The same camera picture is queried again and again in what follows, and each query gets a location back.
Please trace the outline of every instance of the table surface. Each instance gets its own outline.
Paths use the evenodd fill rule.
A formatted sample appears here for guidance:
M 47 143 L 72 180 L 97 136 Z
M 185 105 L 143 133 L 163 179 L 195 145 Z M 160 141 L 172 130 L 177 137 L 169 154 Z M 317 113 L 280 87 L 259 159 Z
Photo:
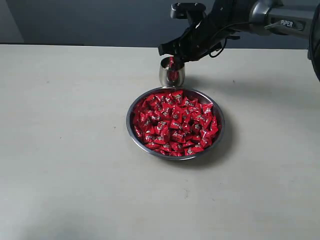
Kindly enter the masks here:
M 156 48 L 0 45 L 1 240 L 318 240 L 320 83 L 306 50 L 186 64 L 225 136 L 172 162 L 130 139 Z

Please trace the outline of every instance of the stainless steel cup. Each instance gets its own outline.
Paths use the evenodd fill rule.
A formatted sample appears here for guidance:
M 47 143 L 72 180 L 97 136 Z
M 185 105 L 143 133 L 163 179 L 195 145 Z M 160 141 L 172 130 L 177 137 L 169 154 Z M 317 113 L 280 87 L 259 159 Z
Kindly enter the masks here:
M 170 59 L 162 59 L 160 64 L 159 80 L 163 87 L 180 87 L 184 84 L 186 78 L 185 63 L 179 58 L 174 57 L 173 65 L 170 65 Z

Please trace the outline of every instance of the bowl rim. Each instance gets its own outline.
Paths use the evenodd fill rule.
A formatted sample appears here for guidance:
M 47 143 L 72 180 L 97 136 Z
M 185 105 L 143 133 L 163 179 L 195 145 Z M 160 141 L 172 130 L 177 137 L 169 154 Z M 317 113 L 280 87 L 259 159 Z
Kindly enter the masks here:
M 205 97 L 206 99 L 208 99 L 209 101 L 211 101 L 213 103 L 213 106 L 215 107 L 215 109 L 219 112 L 220 118 L 221 118 L 220 134 L 217 137 L 217 139 L 214 141 L 214 143 L 211 146 L 207 147 L 204 151 L 198 152 L 196 154 L 189 155 L 189 156 L 167 156 L 167 155 L 160 154 L 160 153 L 158 153 L 156 151 L 153 151 L 153 150 L 147 148 L 136 137 L 134 131 L 131 128 L 131 122 L 130 122 L 130 116 L 131 116 L 131 113 L 132 113 L 134 107 L 141 100 L 141 98 L 144 98 L 144 97 L 150 95 L 154 91 L 166 90 L 166 89 L 187 90 L 187 91 L 193 91 L 193 92 L 195 92 L 197 94 L 200 94 L 203 97 Z M 226 121 L 225 121 L 224 114 L 223 114 L 221 108 L 219 107 L 219 105 L 211 97 L 209 97 L 208 95 L 204 94 L 201 91 L 198 91 L 198 90 L 195 90 L 195 89 L 192 89 L 192 88 L 182 87 L 182 86 L 162 86 L 162 87 L 157 87 L 157 88 L 151 89 L 151 90 L 141 94 L 139 97 L 137 97 L 136 100 L 129 107 L 128 112 L 126 114 L 126 128 L 128 130 L 128 133 L 129 133 L 130 137 L 135 142 L 135 144 L 137 144 L 142 150 L 144 150 L 145 152 L 147 152 L 149 154 L 152 154 L 152 155 L 154 155 L 156 157 L 159 157 L 159 158 L 162 158 L 162 159 L 171 160 L 171 161 L 184 161 L 184 160 L 194 159 L 194 158 L 197 158 L 197 157 L 199 157 L 199 156 L 201 156 L 203 154 L 206 154 L 208 151 L 213 149 L 221 141 L 221 139 L 222 139 L 222 137 L 224 136 L 224 133 L 225 133 L 225 127 L 226 127 Z

